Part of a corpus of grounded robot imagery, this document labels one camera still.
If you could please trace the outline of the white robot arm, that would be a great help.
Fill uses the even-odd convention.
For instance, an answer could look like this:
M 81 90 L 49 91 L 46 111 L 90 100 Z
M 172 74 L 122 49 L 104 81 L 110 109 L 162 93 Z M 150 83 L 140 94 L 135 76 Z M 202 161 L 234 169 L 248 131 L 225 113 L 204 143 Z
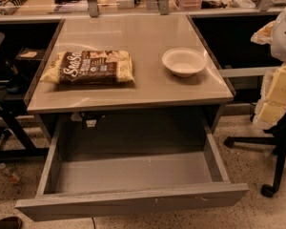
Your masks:
M 286 114 L 286 7 L 275 21 L 255 32 L 251 41 L 259 45 L 269 44 L 271 56 L 282 62 L 274 72 L 265 73 L 261 98 L 255 107 L 254 125 L 269 130 Z

